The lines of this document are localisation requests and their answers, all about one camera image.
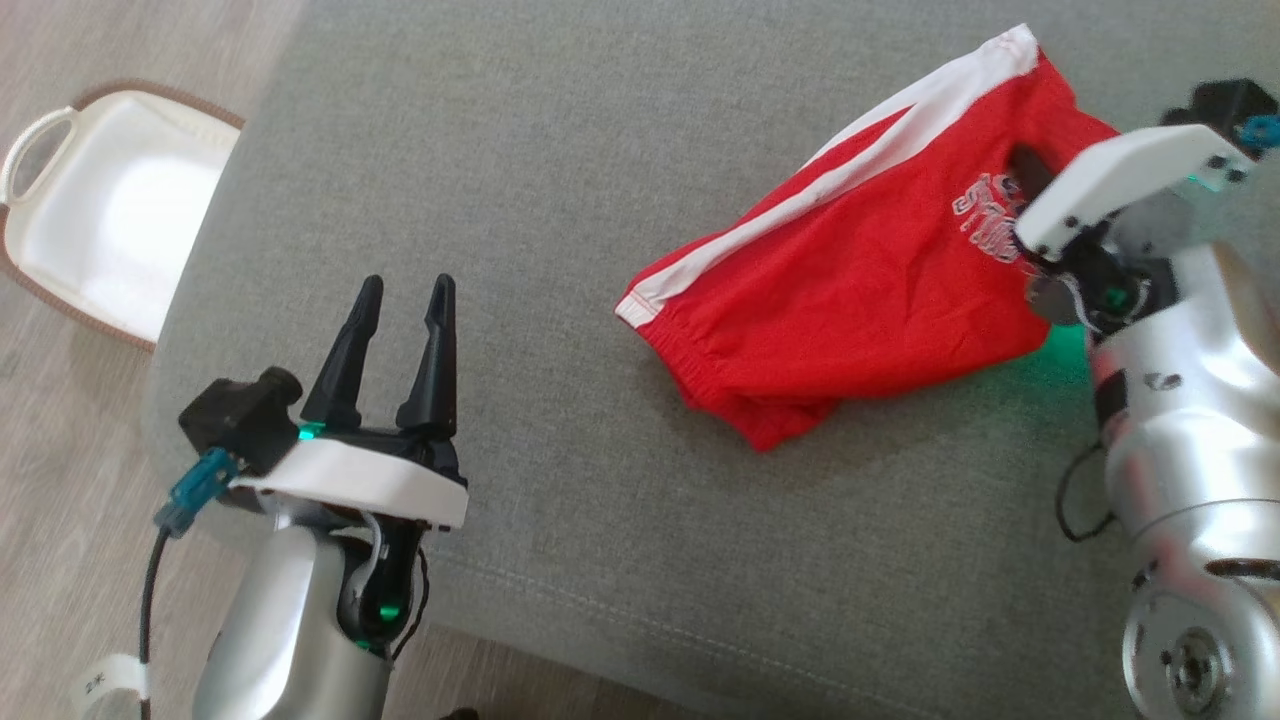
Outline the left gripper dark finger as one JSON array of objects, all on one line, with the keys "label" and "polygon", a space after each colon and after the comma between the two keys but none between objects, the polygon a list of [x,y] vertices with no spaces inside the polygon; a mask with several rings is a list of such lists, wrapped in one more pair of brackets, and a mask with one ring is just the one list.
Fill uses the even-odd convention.
[{"label": "left gripper dark finger", "polygon": [[380,275],[365,278],[300,413],[305,424],[325,430],[356,430],[362,425],[358,395],[383,293]]},{"label": "left gripper dark finger", "polygon": [[456,282],[436,277],[424,316],[428,342],[406,401],[397,409],[396,425],[425,436],[457,432]]}]

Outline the red shorts with white stripe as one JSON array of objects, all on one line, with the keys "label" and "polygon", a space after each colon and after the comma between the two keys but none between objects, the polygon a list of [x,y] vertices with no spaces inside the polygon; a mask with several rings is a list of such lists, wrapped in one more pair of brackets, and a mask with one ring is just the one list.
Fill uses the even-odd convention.
[{"label": "red shorts with white stripe", "polygon": [[731,227],[645,268],[614,314],[687,406],[769,451],[844,401],[1041,348],[1012,154],[1061,170],[1114,136],[1014,26],[855,119]]}]

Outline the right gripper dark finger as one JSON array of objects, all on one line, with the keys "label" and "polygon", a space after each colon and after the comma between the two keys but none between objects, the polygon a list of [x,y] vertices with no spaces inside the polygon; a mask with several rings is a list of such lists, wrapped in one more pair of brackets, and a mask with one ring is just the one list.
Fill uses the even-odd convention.
[{"label": "right gripper dark finger", "polygon": [[1010,154],[1010,173],[1027,201],[1036,201],[1052,183],[1056,172],[1028,145],[1016,145]]}]

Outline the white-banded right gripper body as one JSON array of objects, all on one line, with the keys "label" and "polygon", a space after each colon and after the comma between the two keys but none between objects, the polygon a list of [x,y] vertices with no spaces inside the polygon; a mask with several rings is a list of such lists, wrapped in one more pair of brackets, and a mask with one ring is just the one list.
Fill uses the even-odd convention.
[{"label": "white-banded right gripper body", "polygon": [[1032,311],[1052,325],[1120,331],[1178,300],[1171,256],[1187,242],[1184,183],[1219,192],[1256,160],[1193,126],[1137,129],[1075,156],[1014,225],[1033,278]]}]

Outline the white laundry basket brown rim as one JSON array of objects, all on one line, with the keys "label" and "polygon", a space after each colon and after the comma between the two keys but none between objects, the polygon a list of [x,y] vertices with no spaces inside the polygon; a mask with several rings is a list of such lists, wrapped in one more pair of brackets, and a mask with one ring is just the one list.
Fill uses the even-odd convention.
[{"label": "white laundry basket brown rim", "polygon": [[244,127],[143,79],[93,87],[0,161],[0,272],[42,302],[154,351]]}]

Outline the grey fabric sofa seat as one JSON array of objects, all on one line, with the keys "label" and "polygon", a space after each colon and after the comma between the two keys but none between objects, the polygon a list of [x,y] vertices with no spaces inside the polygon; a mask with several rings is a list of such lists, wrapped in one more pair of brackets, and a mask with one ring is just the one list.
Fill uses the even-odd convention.
[{"label": "grey fabric sofa seat", "polygon": [[1133,720],[1126,542],[1053,523],[1094,430],[1082,360],[847,404],[755,454],[612,313],[1019,23],[1120,128],[1206,79],[1280,94],[1280,0],[315,0],[168,313],[157,488],[195,459],[178,413],[218,377],[310,382],[372,273],[360,402],[389,424],[447,272],[471,503],[433,553],[436,623],[726,717]]}]

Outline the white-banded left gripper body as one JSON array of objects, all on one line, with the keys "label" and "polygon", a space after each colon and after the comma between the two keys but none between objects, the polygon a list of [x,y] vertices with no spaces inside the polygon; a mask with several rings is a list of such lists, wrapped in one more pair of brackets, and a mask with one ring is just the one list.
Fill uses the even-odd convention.
[{"label": "white-banded left gripper body", "polygon": [[357,646],[389,653],[421,623],[425,600],[413,596],[430,530],[465,523],[468,487],[449,443],[430,443],[445,461],[430,462],[360,448],[339,439],[302,439],[270,473],[242,477],[265,511],[335,541],[342,556],[335,616]]}]

